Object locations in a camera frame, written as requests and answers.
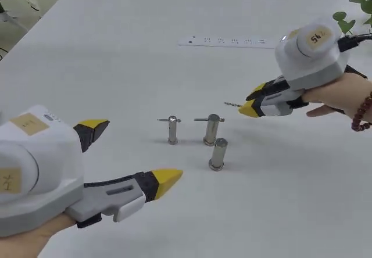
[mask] electrical outlet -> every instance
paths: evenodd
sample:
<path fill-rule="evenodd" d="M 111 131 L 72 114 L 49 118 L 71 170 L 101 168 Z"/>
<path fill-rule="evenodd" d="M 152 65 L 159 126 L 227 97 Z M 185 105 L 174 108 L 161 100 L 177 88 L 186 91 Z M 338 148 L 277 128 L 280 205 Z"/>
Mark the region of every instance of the electrical outlet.
<path fill-rule="evenodd" d="M 191 38 L 179 40 L 178 45 L 274 49 L 277 42 L 264 38 L 197 37 L 193 35 Z"/>

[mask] yellow tape label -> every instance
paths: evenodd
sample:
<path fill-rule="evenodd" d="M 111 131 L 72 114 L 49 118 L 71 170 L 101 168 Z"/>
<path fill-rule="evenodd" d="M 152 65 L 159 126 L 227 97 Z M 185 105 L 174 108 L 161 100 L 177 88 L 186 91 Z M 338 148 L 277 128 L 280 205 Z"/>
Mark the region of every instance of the yellow tape label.
<path fill-rule="evenodd" d="M 42 122 L 31 113 L 15 117 L 11 119 L 10 122 L 22 129 L 28 136 L 32 136 L 49 128 L 49 125 Z"/>
<path fill-rule="evenodd" d="M 18 194 L 21 192 L 22 171 L 20 168 L 0 169 L 0 192 Z"/>
<path fill-rule="evenodd" d="M 332 31 L 328 27 L 319 26 L 307 36 L 306 43 L 314 50 L 324 44 L 331 37 Z"/>
<path fill-rule="evenodd" d="M 290 39 L 292 39 L 294 36 L 296 36 L 297 33 L 298 33 L 298 31 L 299 31 L 299 29 L 294 30 L 294 31 L 291 31 L 291 33 L 290 33 L 289 36 L 288 36 L 288 40 L 290 40 Z"/>

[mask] gray plastic part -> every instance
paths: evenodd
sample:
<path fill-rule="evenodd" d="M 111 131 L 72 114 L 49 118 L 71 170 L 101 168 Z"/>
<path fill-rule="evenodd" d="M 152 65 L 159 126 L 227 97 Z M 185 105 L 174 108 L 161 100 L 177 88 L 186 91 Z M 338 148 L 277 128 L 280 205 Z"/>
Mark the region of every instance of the gray plastic part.
<path fill-rule="evenodd" d="M 345 72 L 346 65 L 346 61 L 345 63 L 335 62 L 332 65 L 327 66 L 325 69 L 318 71 L 317 73 L 288 81 L 288 84 L 294 91 L 299 89 L 320 87 L 342 76 Z"/>
<path fill-rule="evenodd" d="M 33 212 L 0 218 L 0 237 L 8 237 L 36 229 L 58 214 L 63 213 L 66 207 L 76 203 L 82 197 L 83 188 L 78 187 Z"/>
<path fill-rule="evenodd" d="M 280 81 L 285 81 L 283 76 L 279 76 L 278 78 L 276 78 L 274 83 Z M 264 100 L 262 100 L 261 105 L 275 105 L 280 113 L 279 116 L 287 116 L 293 112 L 293 109 L 288 106 L 287 101 L 298 99 L 304 92 L 305 90 L 293 91 L 291 89 L 286 89 L 283 92 L 278 92 L 277 94 L 272 94 L 265 97 Z"/>
<path fill-rule="evenodd" d="M 87 187 L 83 198 L 65 211 L 78 222 L 85 221 L 96 214 L 116 215 L 121 207 L 142 196 L 142 189 L 135 179 L 117 184 Z"/>

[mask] metal cylinder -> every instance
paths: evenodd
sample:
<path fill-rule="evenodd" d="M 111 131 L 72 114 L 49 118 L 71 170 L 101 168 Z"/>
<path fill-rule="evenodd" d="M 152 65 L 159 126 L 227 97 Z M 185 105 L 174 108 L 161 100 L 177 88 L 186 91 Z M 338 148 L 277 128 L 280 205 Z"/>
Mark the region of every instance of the metal cylinder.
<path fill-rule="evenodd" d="M 175 145 L 178 143 L 177 139 L 177 118 L 176 116 L 170 116 L 168 118 L 168 124 L 169 124 L 169 138 L 168 143 L 171 145 Z"/>
<path fill-rule="evenodd" d="M 214 143 L 214 149 L 212 158 L 209 160 L 209 167 L 213 171 L 220 171 L 224 166 L 223 159 L 225 157 L 227 148 L 227 141 L 224 138 L 216 139 Z"/>
<path fill-rule="evenodd" d="M 203 138 L 204 144 L 207 146 L 213 146 L 216 142 L 217 130 L 220 123 L 220 116 L 216 114 L 210 114 L 208 117 L 207 130 Z"/>

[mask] chair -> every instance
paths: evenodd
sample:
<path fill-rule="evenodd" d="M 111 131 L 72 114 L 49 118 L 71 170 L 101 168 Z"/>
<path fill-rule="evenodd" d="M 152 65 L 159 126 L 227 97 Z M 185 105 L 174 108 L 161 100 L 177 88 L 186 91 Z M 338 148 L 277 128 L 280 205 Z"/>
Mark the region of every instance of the chair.
<path fill-rule="evenodd" d="M 22 25 L 21 23 L 19 23 L 15 19 L 15 17 L 12 17 L 12 15 L 10 15 L 9 12 L 7 12 L 2 7 L 1 2 L 0 2 L 0 22 L 10 22 L 10 23 L 14 24 L 15 26 L 18 26 L 18 27 L 22 28 L 25 32 L 28 32 L 27 27 L 25 27 L 24 25 Z"/>

